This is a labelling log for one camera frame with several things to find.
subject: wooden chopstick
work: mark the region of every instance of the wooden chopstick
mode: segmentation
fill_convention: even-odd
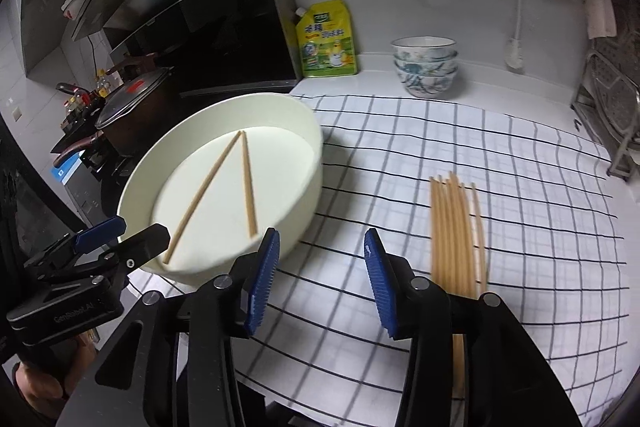
[[[178,228],[175,230],[174,235],[172,235],[171,237],[171,241],[169,242],[169,248],[167,248],[166,252],[164,253],[164,259],[162,260],[163,263],[167,264],[171,260],[171,256],[174,254],[175,247],[178,244],[178,241],[180,241],[180,238],[182,237],[182,233],[184,232],[184,229],[186,228],[189,220],[191,219],[191,216],[193,216],[193,213],[196,207],[198,206],[198,203],[200,203],[200,200],[204,196],[204,193],[207,191],[207,188],[209,188],[209,185],[213,181],[213,177],[217,174],[218,170],[222,166],[226,157],[229,156],[231,149],[233,149],[241,133],[242,131],[238,131],[235,134],[235,136],[231,139],[231,141],[225,147],[225,150],[223,150],[220,157],[213,164],[211,170],[209,171],[209,174],[207,174],[207,177],[204,178],[204,181],[202,182],[202,184],[200,185],[200,188],[198,189],[195,196],[193,197],[193,200],[191,200],[191,204],[188,206],[187,211],[184,213],[184,216],[182,216],[182,219],[178,224]]]
[[[454,286],[456,281],[456,263],[453,257],[456,253],[456,216],[454,215],[453,204],[451,201],[451,183],[450,180],[446,180],[442,188],[444,194],[444,209],[447,230],[447,248],[444,250],[444,257],[442,263],[442,282],[445,288],[448,288],[447,292],[454,292]]]
[[[480,293],[486,292],[486,258],[484,252],[484,230],[482,229],[482,217],[480,216],[480,201],[476,184],[471,184],[471,193],[474,197],[474,214],[476,214],[476,240],[478,241],[478,257],[480,265]]]
[[[464,210],[465,223],[465,267],[466,267],[466,295],[465,297],[478,298],[478,286],[476,285],[476,261],[474,259],[474,235],[471,229],[471,215],[469,200],[466,198],[465,184],[460,185],[460,196]]]
[[[449,173],[449,180],[447,181],[449,185],[449,201],[451,204],[451,213],[452,219],[451,222],[453,224],[453,267],[452,271],[455,274],[454,277],[454,285],[451,288],[450,293],[455,293],[456,295],[463,295],[464,291],[464,267],[462,266],[463,261],[463,248],[464,248],[464,237],[463,237],[463,229],[462,229],[462,212],[460,209],[460,195],[458,193],[458,177],[453,174],[453,172]]]
[[[440,276],[440,234],[438,226],[440,223],[440,197],[438,182],[429,178],[429,191],[431,195],[431,278],[436,280]]]
[[[249,236],[254,237],[258,233],[258,224],[255,219],[254,183],[251,178],[251,163],[249,162],[249,143],[245,131],[242,134],[242,174],[244,177],[244,206],[246,219],[249,223]]]

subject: stacked bowls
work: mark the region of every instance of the stacked bowls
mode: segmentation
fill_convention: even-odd
[[[405,37],[391,45],[396,73],[409,93],[433,98],[449,89],[458,73],[456,41],[446,37]]]

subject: dish rack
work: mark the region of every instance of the dish rack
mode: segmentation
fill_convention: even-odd
[[[592,41],[572,108],[609,152],[607,173],[627,180],[640,164],[640,0],[612,4],[618,36]]]
[[[572,109],[591,139],[609,152],[607,174],[628,180],[640,160],[640,90],[596,49],[587,54],[584,78]]]

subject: white cloth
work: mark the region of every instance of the white cloth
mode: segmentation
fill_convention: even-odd
[[[264,320],[233,339],[236,377],[322,425],[392,427],[410,341],[380,326],[362,239],[431,270],[429,177],[478,186],[488,286],[522,322],[583,425],[629,383],[630,292],[606,193],[606,150],[504,114],[419,98],[297,95],[322,126],[322,195],[278,264]],[[192,291],[129,275],[136,295]],[[452,404],[453,427],[463,403]]]
[[[611,0],[585,0],[584,8],[587,12],[587,33],[590,39],[616,36],[616,17]]]

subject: pot lid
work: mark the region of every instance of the pot lid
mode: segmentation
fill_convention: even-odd
[[[118,118],[129,114],[144,98],[158,87],[167,76],[164,68],[143,73],[120,87],[104,105],[95,122],[96,129],[102,129]]]

